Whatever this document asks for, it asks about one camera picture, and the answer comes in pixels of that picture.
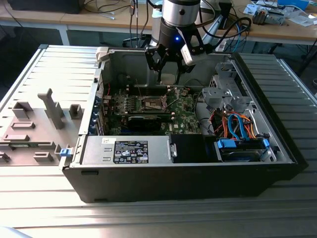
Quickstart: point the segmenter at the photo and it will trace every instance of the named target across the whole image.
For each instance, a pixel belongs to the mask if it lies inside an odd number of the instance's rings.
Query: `gray plastic part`
[[[28,102],[17,102],[12,111],[19,120],[28,120],[27,112],[32,111],[32,108]]]
[[[65,115],[64,115],[63,110],[62,110],[61,107],[60,107],[59,102],[54,102],[54,103],[55,103],[56,111],[57,111],[57,113],[59,114],[59,116],[60,116],[61,118],[64,117]],[[51,115],[48,113],[48,110],[45,109],[44,111],[45,111],[46,115],[48,116],[48,118],[51,118]]]
[[[55,149],[56,145],[53,141],[39,143],[39,148],[44,150]]]
[[[0,161],[8,162],[10,160],[10,157],[4,152],[0,152]]]
[[[51,162],[54,161],[53,157],[49,152],[35,152],[33,158],[37,162]]]
[[[52,89],[49,88],[47,93],[39,93],[38,97],[41,100],[43,100],[45,107],[47,109],[47,113],[50,115],[55,128],[62,129],[64,127],[64,123],[60,119],[60,112],[59,109],[56,109],[56,105],[52,99],[52,93]]]
[[[12,129],[33,129],[35,128],[35,124],[31,122],[13,122],[11,124]]]
[[[41,165],[58,165],[59,154],[55,154],[56,146],[59,145],[62,149],[67,147],[74,147],[78,138],[78,130],[81,120],[72,120],[67,110],[63,111],[64,117],[61,120],[64,123],[64,128],[56,130],[51,119],[48,119],[43,108],[34,108],[32,112],[28,112],[30,121],[35,125],[35,128],[14,129],[8,126],[4,135],[21,135],[27,134],[30,137],[29,141],[4,141],[4,136],[0,141],[0,151],[5,152],[10,158],[9,163],[2,163],[2,166],[36,166],[39,165],[34,160],[35,152],[44,151],[50,152],[54,161],[49,163],[41,163]],[[12,123],[20,122],[16,117],[12,119]]]
[[[29,141],[28,135],[6,135],[4,141]]]
[[[83,118],[83,110],[80,104],[72,104],[69,107],[69,114],[72,120]]]
[[[57,145],[57,146],[55,147],[54,154],[56,155],[56,157],[58,158],[58,160],[61,159],[61,156],[59,155],[60,151],[61,151],[61,147],[60,147],[60,145]]]

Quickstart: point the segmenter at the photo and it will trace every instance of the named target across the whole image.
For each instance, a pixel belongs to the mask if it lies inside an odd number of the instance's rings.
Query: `wooden desk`
[[[244,6],[250,3],[251,1],[249,0],[233,0],[233,6],[239,17],[246,16],[251,18],[250,15],[241,13],[245,9]],[[317,7],[309,6],[306,11],[317,12]],[[248,40],[312,45],[316,38],[317,26],[311,25],[304,27],[286,19],[282,26],[271,24],[260,26],[252,24]]]
[[[12,17],[7,13],[0,0],[0,24],[19,26]],[[82,30],[82,31],[99,31],[99,32],[129,32],[130,14],[128,7],[115,11],[115,20],[111,20],[97,13],[88,12],[83,9],[80,14],[65,14],[59,12],[40,12],[40,11],[14,11],[10,5],[5,1],[6,8],[9,12],[25,27],[38,27],[38,28],[51,28],[57,29],[60,32],[64,45],[69,45],[67,36],[67,30]],[[104,7],[103,10],[112,10],[120,6],[128,5],[127,2],[119,2],[116,5]],[[98,0],[98,5],[113,3],[111,0]],[[234,7],[239,17],[250,15],[244,15],[241,12],[244,10],[244,6],[249,4],[249,0],[233,0]],[[89,9],[95,10],[95,4],[88,5]],[[309,7],[308,11],[317,11],[316,7]],[[144,31],[146,34],[151,33],[152,28],[152,12],[153,9],[149,6],[149,22]],[[139,5],[139,32],[141,31],[146,20],[146,5]],[[136,32],[136,20],[135,17],[132,22],[132,32]],[[218,35],[222,35],[224,30],[219,30]],[[273,42],[273,43],[285,43],[285,44],[302,44],[312,45],[317,38],[317,26],[303,27],[290,20],[286,19],[282,26],[278,25],[264,25],[259,26],[253,24],[250,34],[248,36],[249,41],[258,42]]]

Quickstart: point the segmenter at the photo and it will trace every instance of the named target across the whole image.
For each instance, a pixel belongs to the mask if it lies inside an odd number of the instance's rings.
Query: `blue latch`
[[[230,139],[221,139],[217,142],[218,148],[237,148],[236,142]]]
[[[267,139],[264,139],[264,140],[263,140],[263,144],[264,144],[264,146],[266,147],[266,149],[269,148],[269,141],[268,141]]]
[[[59,155],[62,157],[72,157],[72,148],[61,149]]]

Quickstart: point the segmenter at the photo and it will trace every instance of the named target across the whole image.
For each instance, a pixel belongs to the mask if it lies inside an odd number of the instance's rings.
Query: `red cable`
[[[107,96],[109,96],[109,94],[110,94],[110,83],[108,83],[108,93],[107,93]]]

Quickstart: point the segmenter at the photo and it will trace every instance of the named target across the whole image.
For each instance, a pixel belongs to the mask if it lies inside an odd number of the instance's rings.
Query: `floor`
[[[61,39],[57,30],[35,29],[20,27],[2,27],[0,32],[5,35],[0,40],[0,98],[8,91],[15,79],[19,76],[24,66],[32,57],[35,50],[41,44],[61,45]],[[68,31],[70,43],[76,46],[104,46],[122,47],[122,40],[129,38],[125,33],[98,33],[83,31]],[[248,45],[253,47],[253,43],[247,43],[244,51],[250,51]],[[271,43],[256,43],[253,53],[265,54],[272,46]],[[296,72],[305,55],[305,46],[301,49],[296,45],[283,45],[277,47],[274,54],[284,59]],[[305,70],[301,79],[307,87],[315,94],[317,88],[313,86],[317,60],[312,62]]]

